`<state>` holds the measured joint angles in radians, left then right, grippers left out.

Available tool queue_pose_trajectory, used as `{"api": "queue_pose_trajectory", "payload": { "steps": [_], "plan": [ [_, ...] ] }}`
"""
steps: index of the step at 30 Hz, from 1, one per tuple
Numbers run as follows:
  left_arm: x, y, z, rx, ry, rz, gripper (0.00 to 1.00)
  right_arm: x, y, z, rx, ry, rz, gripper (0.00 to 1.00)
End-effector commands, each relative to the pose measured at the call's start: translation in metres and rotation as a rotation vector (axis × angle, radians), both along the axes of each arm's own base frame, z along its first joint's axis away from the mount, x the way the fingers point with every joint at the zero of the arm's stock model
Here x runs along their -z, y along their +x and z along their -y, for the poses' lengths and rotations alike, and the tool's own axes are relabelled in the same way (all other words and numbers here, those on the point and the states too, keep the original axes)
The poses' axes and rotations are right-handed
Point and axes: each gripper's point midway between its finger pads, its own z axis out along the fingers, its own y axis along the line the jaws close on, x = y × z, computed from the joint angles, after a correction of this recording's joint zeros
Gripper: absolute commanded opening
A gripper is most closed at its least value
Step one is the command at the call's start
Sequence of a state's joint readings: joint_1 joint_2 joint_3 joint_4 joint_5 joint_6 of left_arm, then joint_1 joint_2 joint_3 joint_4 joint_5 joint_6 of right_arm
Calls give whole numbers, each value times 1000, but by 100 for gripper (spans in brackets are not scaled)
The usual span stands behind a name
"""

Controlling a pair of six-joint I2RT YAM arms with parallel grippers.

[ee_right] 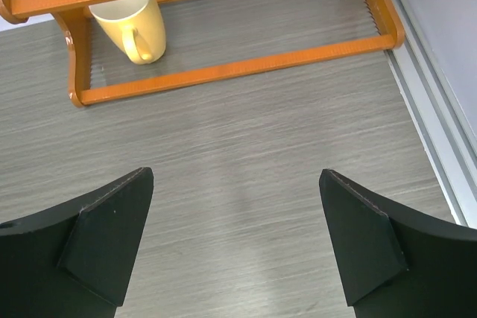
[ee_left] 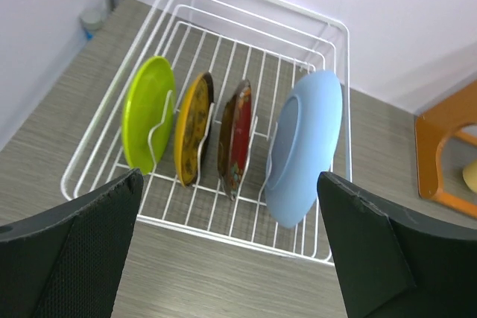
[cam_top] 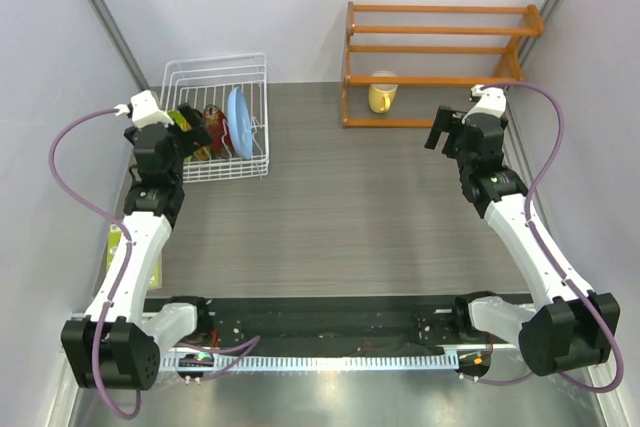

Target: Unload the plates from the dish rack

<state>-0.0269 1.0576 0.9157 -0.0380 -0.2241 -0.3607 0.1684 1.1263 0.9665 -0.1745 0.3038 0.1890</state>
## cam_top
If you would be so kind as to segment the red floral plate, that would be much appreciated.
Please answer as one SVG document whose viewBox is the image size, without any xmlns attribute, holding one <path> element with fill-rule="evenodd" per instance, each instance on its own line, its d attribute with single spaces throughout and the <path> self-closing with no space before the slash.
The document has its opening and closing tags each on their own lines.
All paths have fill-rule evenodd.
<svg viewBox="0 0 640 427">
<path fill-rule="evenodd" d="M 211 137 L 211 152 L 220 158 L 230 158 L 233 148 L 224 113 L 217 106 L 209 104 L 203 110 L 203 119 Z"/>
</svg>

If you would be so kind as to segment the brown patterned plate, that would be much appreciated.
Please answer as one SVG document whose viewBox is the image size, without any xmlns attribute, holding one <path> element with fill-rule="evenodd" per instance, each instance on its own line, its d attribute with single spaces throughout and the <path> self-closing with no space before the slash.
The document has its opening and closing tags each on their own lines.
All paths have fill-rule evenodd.
<svg viewBox="0 0 640 427">
<path fill-rule="evenodd" d="M 213 159 L 211 149 L 209 146 L 204 146 L 197 149 L 189 158 L 189 162 L 208 162 Z"/>
</svg>

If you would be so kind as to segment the light blue plate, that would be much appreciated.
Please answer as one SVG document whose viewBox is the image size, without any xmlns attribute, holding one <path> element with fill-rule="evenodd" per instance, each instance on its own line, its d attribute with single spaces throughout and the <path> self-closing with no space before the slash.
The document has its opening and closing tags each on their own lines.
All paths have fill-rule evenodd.
<svg viewBox="0 0 640 427">
<path fill-rule="evenodd" d="M 240 87 L 231 90 L 227 98 L 227 120 L 232 146 L 244 160 L 254 156 L 254 125 L 249 106 Z"/>
</svg>

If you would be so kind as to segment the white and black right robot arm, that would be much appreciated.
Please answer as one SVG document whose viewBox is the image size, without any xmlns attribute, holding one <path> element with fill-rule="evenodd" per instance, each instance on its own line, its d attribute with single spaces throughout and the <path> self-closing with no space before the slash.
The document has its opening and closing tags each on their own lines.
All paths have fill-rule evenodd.
<svg viewBox="0 0 640 427">
<path fill-rule="evenodd" d="M 506 125 L 491 114 L 441 106 L 425 143 L 433 149 L 441 134 L 448 136 L 442 153 L 457 163 L 464 198 L 501 239 L 533 301 L 526 308 L 489 291 L 459 296 L 453 333 L 465 342 L 487 334 L 513 344 L 537 376 L 602 364 L 612 351 L 608 337 L 620 306 L 612 294 L 596 293 L 536 225 L 525 184 L 504 163 Z"/>
</svg>

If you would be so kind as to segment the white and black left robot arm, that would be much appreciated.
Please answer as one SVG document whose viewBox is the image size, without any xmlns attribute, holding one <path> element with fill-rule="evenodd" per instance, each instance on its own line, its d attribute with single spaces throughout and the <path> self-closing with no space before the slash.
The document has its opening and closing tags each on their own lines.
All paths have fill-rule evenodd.
<svg viewBox="0 0 640 427">
<path fill-rule="evenodd" d="M 171 236 L 185 192 L 183 163 L 210 137 L 201 114 L 179 108 L 191 128 L 183 131 L 149 96 L 113 108 L 132 120 L 136 173 L 125 198 L 121 238 L 99 293 L 79 320 L 69 320 L 61 342 L 77 384 L 85 389 L 145 391 L 154 384 L 162 355 L 185 339 L 205 344 L 213 322 L 201 297 L 171 298 L 143 318 L 149 280 Z"/>
</svg>

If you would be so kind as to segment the lime green plate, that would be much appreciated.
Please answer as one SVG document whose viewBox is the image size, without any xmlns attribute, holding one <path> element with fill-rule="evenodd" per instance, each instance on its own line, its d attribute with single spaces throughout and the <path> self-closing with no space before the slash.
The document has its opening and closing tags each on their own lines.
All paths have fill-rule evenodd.
<svg viewBox="0 0 640 427">
<path fill-rule="evenodd" d="M 170 110 L 167 112 L 173 123 L 168 126 L 168 130 L 173 134 L 179 132 L 189 132 L 191 125 L 179 110 Z"/>
</svg>

